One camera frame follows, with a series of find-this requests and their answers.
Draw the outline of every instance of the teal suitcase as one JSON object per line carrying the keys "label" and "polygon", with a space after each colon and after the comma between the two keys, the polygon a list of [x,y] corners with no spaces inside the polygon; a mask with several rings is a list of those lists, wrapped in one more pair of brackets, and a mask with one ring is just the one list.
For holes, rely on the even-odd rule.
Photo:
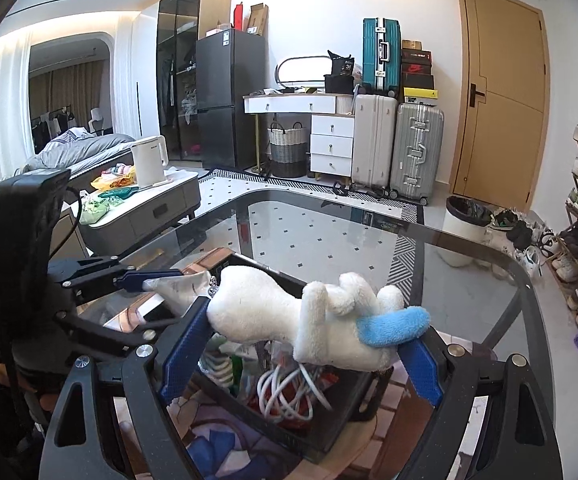
{"label": "teal suitcase", "polygon": [[362,44],[362,86],[373,94],[397,97],[400,88],[400,24],[365,18]]}

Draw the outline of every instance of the vanity table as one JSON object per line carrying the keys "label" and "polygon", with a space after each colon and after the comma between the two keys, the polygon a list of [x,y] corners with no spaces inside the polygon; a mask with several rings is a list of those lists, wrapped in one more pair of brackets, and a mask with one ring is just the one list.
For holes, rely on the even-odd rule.
{"label": "vanity table", "polygon": [[260,168],[260,114],[311,114],[310,170],[351,177],[354,97],[348,94],[246,96],[245,113],[256,117],[256,168]]}

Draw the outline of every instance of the screw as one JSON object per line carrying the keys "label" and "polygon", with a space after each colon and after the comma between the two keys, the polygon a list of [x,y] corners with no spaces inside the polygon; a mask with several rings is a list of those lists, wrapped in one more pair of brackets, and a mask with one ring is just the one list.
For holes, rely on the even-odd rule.
{"label": "screw", "polygon": [[152,352],[153,346],[151,345],[140,345],[135,350],[135,353],[138,357],[148,357],[151,355]]}
{"label": "screw", "polygon": [[89,358],[87,355],[82,355],[76,359],[76,368],[84,368],[89,364]]}
{"label": "screw", "polygon": [[518,366],[518,367],[523,367],[526,366],[527,364],[527,359],[525,359],[525,357],[523,355],[520,354],[514,354],[513,357],[511,357],[511,362]]}
{"label": "screw", "polygon": [[449,345],[448,348],[449,348],[449,354],[451,354],[453,357],[462,357],[466,352],[463,347],[461,347],[460,345],[456,345],[456,344]]}

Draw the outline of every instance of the brown curtain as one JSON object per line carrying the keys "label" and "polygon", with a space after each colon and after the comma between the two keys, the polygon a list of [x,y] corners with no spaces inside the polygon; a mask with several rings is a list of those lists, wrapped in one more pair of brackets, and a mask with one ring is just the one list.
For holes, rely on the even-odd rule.
{"label": "brown curtain", "polygon": [[67,66],[29,79],[31,118],[68,105],[78,126],[88,129],[91,109],[100,104],[100,83],[104,61]]}

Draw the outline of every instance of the silver suitcase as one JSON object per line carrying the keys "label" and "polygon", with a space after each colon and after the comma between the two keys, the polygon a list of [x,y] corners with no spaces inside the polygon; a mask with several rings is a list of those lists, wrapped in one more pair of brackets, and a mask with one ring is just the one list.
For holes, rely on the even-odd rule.
{"label": "silver suitcase", "polygon": [[396,124],[390,196],[426,205],[440,161],[444,113],[438,107],[403,103]]}
{"label": "silver suitcase", "polygon": [[355,98],[351,179],[367,187],[387,187],[398,102],[380,95]]}

